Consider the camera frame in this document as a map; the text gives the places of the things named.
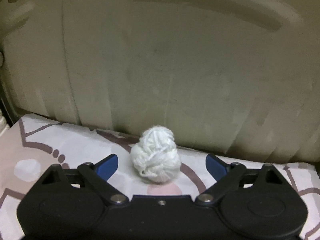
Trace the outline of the white yarn ball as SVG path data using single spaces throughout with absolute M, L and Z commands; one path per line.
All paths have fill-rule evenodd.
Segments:
M 130 151 L 132 164 L 139 175 L 153 183 L 172 181 L 182 165 L 173 132 L 153 126 L 143 132 Z

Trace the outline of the cartoon bunny bed sheet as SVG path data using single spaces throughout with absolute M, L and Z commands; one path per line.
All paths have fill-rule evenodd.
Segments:
M 1 132 L 1 239 L 20 239 L 23 231 L 16 210 L 23 196 L 52 164 L 76 168 L 97 163 L 111 154 L 118 162 L 108 182 L 133 195 L 190 195 L 195 198 L 215 183 L 207 170 L 205 153 L 180 147 L 178 177 L 164 185 L 143 181 L 132 166 L 131 135 L 88 129 L 28 114 Z

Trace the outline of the cream ribbed suitcase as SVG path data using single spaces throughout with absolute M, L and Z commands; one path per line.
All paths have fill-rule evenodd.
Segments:
M 7 124 L 7 121 L 6 121 L 5 117 L 1 115 L 1 118 L 0 118 L 0 136 L 2 136 L 3 133 L 5 131 L 7 131 L 9 128 L 10 128 L 10 126 Z

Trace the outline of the cream cabinet with doors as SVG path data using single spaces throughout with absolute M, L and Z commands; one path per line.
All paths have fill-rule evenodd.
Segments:
M 319 0 L 1 0 L 1 52 L 11 118 L 319 161 Z

